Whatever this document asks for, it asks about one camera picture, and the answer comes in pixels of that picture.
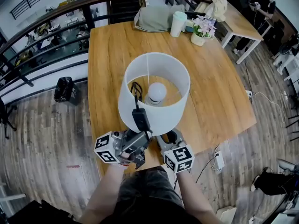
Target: flower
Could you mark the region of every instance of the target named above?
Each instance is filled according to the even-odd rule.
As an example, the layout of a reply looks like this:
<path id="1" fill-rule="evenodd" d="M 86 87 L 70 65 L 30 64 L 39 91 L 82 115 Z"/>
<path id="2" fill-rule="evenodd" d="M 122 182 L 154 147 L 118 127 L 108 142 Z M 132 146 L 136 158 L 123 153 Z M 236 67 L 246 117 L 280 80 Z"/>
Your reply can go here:
<path id="1" fill-rule="evenodd" d="M 214 23 L 206 17 L 197 15 L 194 22 L 194 33 L 200 37 L 213 37 L 215 35 Z"/>

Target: wooden floor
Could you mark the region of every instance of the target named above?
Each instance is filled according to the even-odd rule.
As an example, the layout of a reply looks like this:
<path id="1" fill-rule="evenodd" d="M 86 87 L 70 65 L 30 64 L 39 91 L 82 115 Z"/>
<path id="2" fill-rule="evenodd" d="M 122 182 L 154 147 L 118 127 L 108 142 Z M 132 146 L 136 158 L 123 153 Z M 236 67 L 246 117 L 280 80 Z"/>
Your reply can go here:
<path id="1" fill-rule="evenodd" d="M 250 89 L 245 64 L 236 65 L 239 55 L 226 51 L 233 61 L 243 84 Z M 260 44 L 246 63 L 254 93 L 261 91 L 271 101 L 281 105 L 280 93 L 292 92 L 274 67 L 268 64 L 270 54 Z M 14 201 L 16 209 L 30 200 L 46 200 L 57 208 L 79 217 L 92 191 L 99 182 L 91 139 L 87 83 L 78 84 L 82 102 L 76 108 L 53 100 L 54 91 L 16 103 L 18 110 L 11 116 L 17 132 L 9 128 L 10 140 L 4 139 L 0 129 L 0 177 L 12 193 L 25 193 L 27 199 Z M 283 101 L 286 116 L 291 116 L 291 104 Z M 245 224 L 252 215 L 265 217 L 272 212 L 282 196 L 265 196 L 260 191 L 251 193 L 249 187 L 263 167 L 277 171 L 276 158 L 299 161 L 299 140 L 289 142 L 288 133 L 299 130 L 298 125 L 285 129 L 279 109 L 261 94 L 254 96 L 257 124 L 237 137 L 221 143 L 225 168 L 211 169 L 211 162 L 199 179 L 198 185 L 214 210 L 236 206 L 235 224 Z M 213 157 L 213 150 L 197 155 L 191 171 L 196 179 L 205 164 Z"/>

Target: forearm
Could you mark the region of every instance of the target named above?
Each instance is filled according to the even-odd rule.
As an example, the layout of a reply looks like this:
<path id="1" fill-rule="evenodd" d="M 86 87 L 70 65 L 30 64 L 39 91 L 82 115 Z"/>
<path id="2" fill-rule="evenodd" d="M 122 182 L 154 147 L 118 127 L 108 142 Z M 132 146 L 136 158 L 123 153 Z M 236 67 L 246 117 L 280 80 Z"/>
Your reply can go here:
<path id="1" fill-rule="evenodd" d="M 118 198 L 124 168 L 110 165 L 106 174 L 93 192 L 79 222 L 98 224 L 113 214 Z"/>
<path id="2" fill-rule="evenodd" d="M 202 224 L 220 224 L 209 201 L 196 186 L 189 172 L 180 172 L 177 177 L 186 211 Z"/>
<path id="3" fill-rule="evenodd" d="M 257 11 L 260 12 L 261 14 L 263 14 L 265 17 L 267 17 L 269 19 L 271 19 L 272 16 L 273 16 L 273 14 L 267 13 L 267 12 L 263 11 L 262 9 L 258 9 Z"/>

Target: flower pot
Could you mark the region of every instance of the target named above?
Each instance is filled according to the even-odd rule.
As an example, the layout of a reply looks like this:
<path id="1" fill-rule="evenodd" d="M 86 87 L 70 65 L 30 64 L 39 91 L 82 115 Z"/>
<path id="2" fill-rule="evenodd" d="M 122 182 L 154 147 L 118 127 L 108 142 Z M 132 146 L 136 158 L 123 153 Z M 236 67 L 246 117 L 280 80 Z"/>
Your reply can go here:
<path id="1" fill-rule="evenodd" d="M 197 36 L 194 32 L 192 33 L 192 36 L 191 36 L 191 42 L 195 45 L 198 45 L 198 46 L 202 46 L 203 44 L 205 44 L 206 40 L 208 38 L 206 37 L 200 37 L 200 36 Z"/>

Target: light bulb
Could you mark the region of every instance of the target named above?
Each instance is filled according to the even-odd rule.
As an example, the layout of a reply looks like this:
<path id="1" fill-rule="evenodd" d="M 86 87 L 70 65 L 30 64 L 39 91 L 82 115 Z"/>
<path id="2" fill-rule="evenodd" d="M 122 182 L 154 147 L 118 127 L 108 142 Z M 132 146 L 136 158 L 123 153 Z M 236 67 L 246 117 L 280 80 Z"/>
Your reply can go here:
<path id="1" fill-rule="evenodd" d="M 166 96 L 167 90 L 165 85 L 155 82 L 149 86 L 149 98 L 154 102 L 161 102 Z"/>

